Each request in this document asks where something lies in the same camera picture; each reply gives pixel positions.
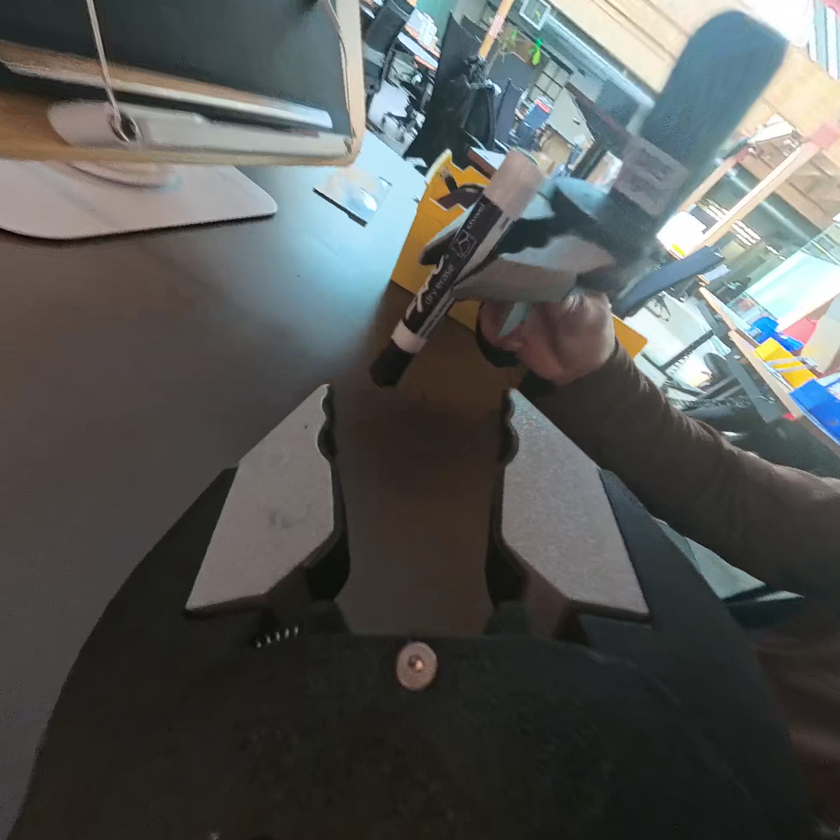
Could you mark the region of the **yellow plastic bin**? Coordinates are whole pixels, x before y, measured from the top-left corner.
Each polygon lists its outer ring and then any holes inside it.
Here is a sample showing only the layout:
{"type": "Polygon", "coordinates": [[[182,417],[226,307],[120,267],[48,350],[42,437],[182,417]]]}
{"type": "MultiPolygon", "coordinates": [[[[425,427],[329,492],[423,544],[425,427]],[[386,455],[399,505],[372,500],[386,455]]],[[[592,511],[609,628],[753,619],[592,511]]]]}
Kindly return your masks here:
{"type": "MultiPolygon", "coordinates": [[[[415,218],[392,270],[393,283],[412,293],[420,290],[431,271],[420,265],[422,248],[463,210],[471,207],[477,194],[489,183],[488,175],[495,171],[495,163],[503,158],[500,153],[469,150],[469,165],[462,169],[454,163],[449,150],[437,157],[426,175],[425,191],[417,200],[415,218]]],[[[475,330],[477,313],[477,302],[462,301],[450,309],[448,317],[475,330]]],[[[613,324],[619,343],[631,357],[637,357],[648,345],[647,338],[625,321],[613,316],[613,324]]]]}

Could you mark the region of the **large blue parts bin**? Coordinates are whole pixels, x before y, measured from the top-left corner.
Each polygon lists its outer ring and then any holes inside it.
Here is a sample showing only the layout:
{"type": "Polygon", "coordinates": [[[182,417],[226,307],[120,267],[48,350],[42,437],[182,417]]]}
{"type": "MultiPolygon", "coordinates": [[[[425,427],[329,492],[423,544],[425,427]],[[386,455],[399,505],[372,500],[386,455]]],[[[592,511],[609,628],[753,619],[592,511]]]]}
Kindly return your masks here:
{"type": "Polygon", "coordinates": [[[811,379],[795,387],[789,397],[798,420],[839,444],[839,400],[828,386],[811,379]]]}

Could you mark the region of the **black office chair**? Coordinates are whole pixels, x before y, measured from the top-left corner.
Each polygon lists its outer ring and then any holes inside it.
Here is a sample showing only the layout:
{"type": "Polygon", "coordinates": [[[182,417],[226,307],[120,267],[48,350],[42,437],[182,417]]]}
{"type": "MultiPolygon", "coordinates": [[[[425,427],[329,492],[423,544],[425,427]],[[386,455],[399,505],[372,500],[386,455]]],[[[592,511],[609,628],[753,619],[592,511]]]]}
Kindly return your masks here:
{"type": "Polygon", "coordinates": [[[479,48],[478,38],[450,17],[444,32],[434,87],[426,105],[423,126],[404,153],[404,159],[414,163],[422,172],[428,173],[438,156],[445,151],[451,151],[454,163],[458,167],[468,164],[468,152],[471,148],[466,148],[459,138],[451,103],[450,80],[465,58],[479,56],[479,48]]]}

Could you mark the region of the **black wood-framed board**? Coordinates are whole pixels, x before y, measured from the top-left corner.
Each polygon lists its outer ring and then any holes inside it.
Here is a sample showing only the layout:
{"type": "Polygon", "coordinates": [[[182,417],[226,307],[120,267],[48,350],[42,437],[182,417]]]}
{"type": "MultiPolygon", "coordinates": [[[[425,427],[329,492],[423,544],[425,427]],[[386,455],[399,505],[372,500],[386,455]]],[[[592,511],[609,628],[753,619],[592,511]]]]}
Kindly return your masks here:
{"type": "Polygon", "coordinates": [[[357,2],[2,1],[1,154],[349,165],[364,137],[357,2]]]}

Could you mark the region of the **blue office chair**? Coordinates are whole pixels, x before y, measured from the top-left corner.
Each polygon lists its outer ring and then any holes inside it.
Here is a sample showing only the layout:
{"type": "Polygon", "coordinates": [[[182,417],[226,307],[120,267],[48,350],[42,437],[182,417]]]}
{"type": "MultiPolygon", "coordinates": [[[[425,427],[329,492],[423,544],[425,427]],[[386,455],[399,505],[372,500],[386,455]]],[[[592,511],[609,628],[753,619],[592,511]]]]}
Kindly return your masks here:
{"type": "Polygon", "coordinates": [[[662,265],[617,295],[612,303],[613,314],[620,319],[632,316],[651,298],[680,282],[719,267],[723,261],[722,254],[714,247],[705,246],[682,259],[662,265]]]}

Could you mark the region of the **small blue parts bin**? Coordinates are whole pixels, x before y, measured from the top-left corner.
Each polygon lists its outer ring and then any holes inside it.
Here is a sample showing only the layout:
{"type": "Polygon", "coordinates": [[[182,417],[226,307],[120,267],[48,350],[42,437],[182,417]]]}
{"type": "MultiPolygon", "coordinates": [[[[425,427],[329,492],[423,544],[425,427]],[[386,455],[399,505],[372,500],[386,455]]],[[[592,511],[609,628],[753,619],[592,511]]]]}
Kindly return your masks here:
{"type": "Polygon", "coordinates": [[[749,325],[748,336],[750,336],[756,345],[762,344],[767,340],[773,340],[784,350],[794,355],[799,354],[804,347],[803,342],[778,330],[778,327],[779,324],[774,318],[762,316],[749,325]]]}

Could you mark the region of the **black jacket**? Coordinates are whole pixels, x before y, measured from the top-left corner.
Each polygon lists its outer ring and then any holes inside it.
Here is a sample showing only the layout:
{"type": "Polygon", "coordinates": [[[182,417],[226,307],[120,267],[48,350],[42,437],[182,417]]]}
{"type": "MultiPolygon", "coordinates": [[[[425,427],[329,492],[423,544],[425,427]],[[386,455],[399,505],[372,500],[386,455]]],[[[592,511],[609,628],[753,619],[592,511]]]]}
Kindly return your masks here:
{"type": "Polygon", "coordinates": [[[450,80],[454,120],[466,148],[496,149],[497,87],[480,56],[465,58],[450,80]]]}

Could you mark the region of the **white metal stand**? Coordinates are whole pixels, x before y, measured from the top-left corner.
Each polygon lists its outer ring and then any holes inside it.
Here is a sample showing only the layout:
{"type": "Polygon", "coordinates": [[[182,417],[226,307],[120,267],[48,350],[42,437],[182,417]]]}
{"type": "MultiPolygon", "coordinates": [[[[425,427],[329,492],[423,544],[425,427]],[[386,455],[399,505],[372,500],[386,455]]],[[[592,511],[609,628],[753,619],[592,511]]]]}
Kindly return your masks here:
{"type": "Polygon", "coordinates": [[[273,217],[273,197],[233,166],[1,163],[1,228],[71,241],[273,217]]]}

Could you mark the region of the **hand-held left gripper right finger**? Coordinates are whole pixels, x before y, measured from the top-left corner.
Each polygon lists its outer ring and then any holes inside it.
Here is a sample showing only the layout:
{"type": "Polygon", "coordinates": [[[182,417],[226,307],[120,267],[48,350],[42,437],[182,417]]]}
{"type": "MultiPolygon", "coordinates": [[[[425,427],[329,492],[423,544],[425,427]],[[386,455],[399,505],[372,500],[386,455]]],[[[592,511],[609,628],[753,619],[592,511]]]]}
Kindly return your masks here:
{"type": "Polygon", "coordinates": [[[650,613],[595,462],[520,391],[502,399],[486,583],[541,636],[583,616],[646,625],[650,613]]]}

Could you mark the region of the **black dry erase marker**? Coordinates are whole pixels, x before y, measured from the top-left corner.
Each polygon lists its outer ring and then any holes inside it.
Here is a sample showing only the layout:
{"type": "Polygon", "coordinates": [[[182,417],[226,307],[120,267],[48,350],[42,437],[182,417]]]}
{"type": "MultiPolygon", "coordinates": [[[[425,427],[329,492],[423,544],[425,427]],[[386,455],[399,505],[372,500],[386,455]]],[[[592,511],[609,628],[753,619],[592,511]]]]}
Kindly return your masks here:
{"type": "Polygon", "coordinates": [[[523,215],[543,183],[539,164],[530,153],[507,153],[476,204],[459,223],[432,270],[371,364],[373,383],[397,385],[455,303],[463,279],[492,254],[503,236],[523,215]]]}

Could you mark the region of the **person's right forearm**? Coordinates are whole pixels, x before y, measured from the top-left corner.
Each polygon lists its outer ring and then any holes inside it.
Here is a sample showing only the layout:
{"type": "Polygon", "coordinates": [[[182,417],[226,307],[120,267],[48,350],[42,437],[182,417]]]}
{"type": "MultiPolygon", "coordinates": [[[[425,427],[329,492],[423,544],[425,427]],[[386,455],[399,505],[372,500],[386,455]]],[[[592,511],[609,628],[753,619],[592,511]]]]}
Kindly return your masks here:
{"type": "Polygon", "coordinates": [[[838,479],[730,444],[670,405],[620,345],[573,383],[528,373],[521,391],[674,530],[774,589],[838,601],[838,479]]]}

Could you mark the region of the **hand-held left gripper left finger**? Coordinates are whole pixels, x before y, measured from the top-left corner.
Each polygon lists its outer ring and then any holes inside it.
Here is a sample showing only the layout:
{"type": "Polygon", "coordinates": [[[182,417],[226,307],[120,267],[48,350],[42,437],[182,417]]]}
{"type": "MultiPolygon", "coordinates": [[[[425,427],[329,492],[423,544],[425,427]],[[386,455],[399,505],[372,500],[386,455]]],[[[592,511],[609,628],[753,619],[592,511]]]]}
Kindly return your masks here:
{"type": "Polygon", "coordinates": [[[236,468],[187,611],[333,601],[350,572],[335,466],[333,389],[321,385],[236,468]]]}

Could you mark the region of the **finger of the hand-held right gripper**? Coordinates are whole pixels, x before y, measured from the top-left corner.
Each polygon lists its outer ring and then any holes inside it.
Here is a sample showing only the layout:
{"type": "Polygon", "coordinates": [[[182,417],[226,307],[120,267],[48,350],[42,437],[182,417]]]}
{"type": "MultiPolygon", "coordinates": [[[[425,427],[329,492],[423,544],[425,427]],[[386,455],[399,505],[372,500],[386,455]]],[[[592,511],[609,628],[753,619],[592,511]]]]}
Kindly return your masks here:
{"type": "Polygon", "coordinates": [[[542,247],[525,248],[489,260],[454,289],[457,301],[560,302],[577,281],[599,277],[616,267],[601,245],[578,235],[552,238],[542,247]]]}
{"type": "MultiPolygon", "coordinates": [[[[447,251],[450,240],[463,227],[474,207],[468,207],[422,248],[422,266],[436,266],[447,251]]],[[[569,239],[559,245],[564,217],[540,195],[532,199],[524,216],[512,224],[487,258],[478,266],[488,266],[498,258],[513,258],[526,266],[592,266],[592,245],[569,239]]]]}

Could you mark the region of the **yellow parts bin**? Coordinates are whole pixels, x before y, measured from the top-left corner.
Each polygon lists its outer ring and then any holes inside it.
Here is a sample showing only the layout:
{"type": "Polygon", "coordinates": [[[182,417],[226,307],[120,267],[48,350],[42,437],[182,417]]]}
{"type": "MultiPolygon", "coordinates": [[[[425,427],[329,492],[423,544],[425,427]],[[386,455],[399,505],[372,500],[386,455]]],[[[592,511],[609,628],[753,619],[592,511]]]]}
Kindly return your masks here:
{"type": "Polygon", "coordinates": [[[776,378],[792,390],[817,379],[809,364],[793,354],[777,339],[766,339],[755,348],[757,357],[776,378]]]}

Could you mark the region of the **person's right hand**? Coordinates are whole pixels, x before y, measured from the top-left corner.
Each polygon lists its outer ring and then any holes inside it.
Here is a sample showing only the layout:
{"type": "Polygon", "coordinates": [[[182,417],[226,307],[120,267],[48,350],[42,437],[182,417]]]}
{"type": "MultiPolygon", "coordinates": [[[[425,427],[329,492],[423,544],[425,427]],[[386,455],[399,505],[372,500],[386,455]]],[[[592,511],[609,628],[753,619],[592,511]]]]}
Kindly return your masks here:
{"type": "Polygon", "coordinates": [[[613,355],[613,310],[600,292],[574,290],[559,302],[542,302],[506,335],[508,304],[487,301],[478,312],[479,333],[489,345],[513,354],[531,373],[557,386],[599,370],[613,355]]]}

